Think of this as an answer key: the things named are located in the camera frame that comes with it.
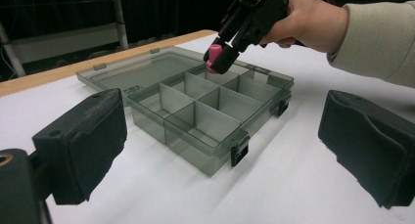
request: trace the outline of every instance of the plastic organizer box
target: plastic organizer box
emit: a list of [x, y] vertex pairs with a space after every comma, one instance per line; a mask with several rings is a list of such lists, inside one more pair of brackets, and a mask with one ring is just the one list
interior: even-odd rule
[[237, 61], [210, 74], [203, 54], [169, 47], [77, 73], [98, 91], [119, 88], [134, 123], [211, 176], [247, 154], [250, 138], [291, 99], [290, 76]]

